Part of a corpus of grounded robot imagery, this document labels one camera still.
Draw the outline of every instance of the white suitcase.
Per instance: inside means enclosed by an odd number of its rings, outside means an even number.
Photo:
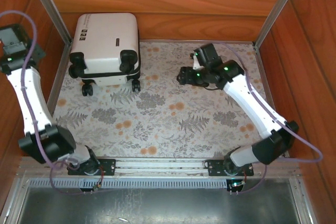
[[[132,81],[140,91],[140,43],[136,18],[131,13],[84,14],[77,22],[70,53],[69,74],[80,77],[84,96],[98,86]]]

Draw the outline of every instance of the leaf pattern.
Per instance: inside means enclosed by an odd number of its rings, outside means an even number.
[[[178,123],[181,126],[181,130],[187,132],[187,130],[195,133],[194,130],[202,132],[206,128],[206,125],[209,122],[209,118],[204,118],[202,116],[189,116],[186,120]]]
[[[130,81],[107,87],[94,84],[93,96],[83,97],[80,79],[66,73],[54,119],[97,156],[222,158],[259,139],[257,131],[246,127],[251,120],[223,91],[177,82],[180,67],[192,66],[189,55],[199,46],[142,42],[141,92],[132,92]],[[252,45],[232,46],[264,98]],[[225,46],[215,48],[223,61],[237,60]]]

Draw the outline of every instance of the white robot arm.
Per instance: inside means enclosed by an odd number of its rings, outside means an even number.
[[[180,84],[207,87],[209,83],[224,90],[231,96],[256,126],[262,140],[229,152],[224,159],[225,170],[229,174],[241,171],[246,164],[261,162],[270,164],[279,155],[291,148],[293,137],[285,131],[254,99],[246,83],[243,69],[233,60],[223,63],[213,44],[197,48],[191,55],[193,67],[182,67],[177,76]],[[275,116],[276,120],[293,131],[298,131],[296,122],[287,122],[274,111],[253,88],[262,104]]]
[[[4,52],[0,59],[0,71],[7,75],[12,84],[24,119],[25,137],[18,141],[19,146],[25,153],[43,164],[45,160],[37,146],[34,123],[24,100],[21,86],[22,65],[31,41],[19,24],[0,28],[0,39]],[[99,165],[93,151],[87,146],[76,144],[71,132],[57,125],[47,108],[41,89],[40,74],[37,70],[38,62],[44,55],[40,47],[36,46],[25,71],[25,90],[36,117],[41,144],[52,162],[70,158],[73,165],[85,164],[85,169],[90,173]]]

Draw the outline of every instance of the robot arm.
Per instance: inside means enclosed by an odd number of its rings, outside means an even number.
[[[8,80],[12,84],[24,119],[25,137],[18,141],[19,146],[25,153],[43,164],[45,160],[37,146],[34,124],[24,100],[20,81],[22,65],[30,48],[31,41],[23,27],[19,24],[0,28],[0,41],[4,52],[4,55],[0,59],[0,71],[7,75]],[[77,160],[78,164],[86,164],[86,168],[90,166],[91,170],[94,170],[96,166],[98,167],[98,163],[93,151],[86,146],[77,145],[71,132],[66,128],[56,125],[56,122],[48,111],[37,68],[40,59],[44,55],[45,53],[36,46],[25,71],[25,89],[36,117],[38,134],[43,149],[52,162],[71,157],[71,160]]]
[[[197,48],[191,55],[193,67],[182,67],[177,80],[180,84],[207,87],[214,83],[219,89],[231,96],[256,126],[262,140],[229,152],[224,165],[229,174],[240,171],[240,167],[255,162],[270,164],[279,155],[291,148],[292,136],[281,128],[260,106],[248,90],[243,69],[233,60],[223,63],[213,44]],[[287,122],[274,111],[253,88],[253,92],[277,118],[293,131],[298,131],[296,122]]]

